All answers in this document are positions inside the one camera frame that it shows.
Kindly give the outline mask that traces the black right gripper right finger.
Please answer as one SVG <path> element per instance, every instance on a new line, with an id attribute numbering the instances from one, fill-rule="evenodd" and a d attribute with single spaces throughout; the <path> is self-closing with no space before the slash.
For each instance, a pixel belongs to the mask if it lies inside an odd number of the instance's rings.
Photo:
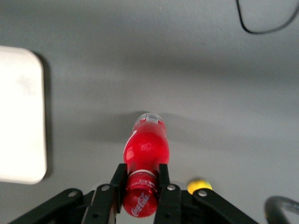
<path id="1" fill-rule="evenodd" d="M 257 221 L 210 189 L 192 195 L 171 183 L 167 164 L 159 165 L 159 204 L 155 224 L 256 224 Z"/>

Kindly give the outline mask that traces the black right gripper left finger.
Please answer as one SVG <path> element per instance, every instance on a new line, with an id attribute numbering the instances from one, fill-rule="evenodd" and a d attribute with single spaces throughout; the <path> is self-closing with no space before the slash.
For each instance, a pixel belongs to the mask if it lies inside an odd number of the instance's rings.
<path id="1" fill-rule="evenodd" d="M 127 165 L 118 165 L 111 181 L 99 185 L 87 194 L 71 188 L 62 191 L 12 224 L 114 224 L 121 210 Z"/>

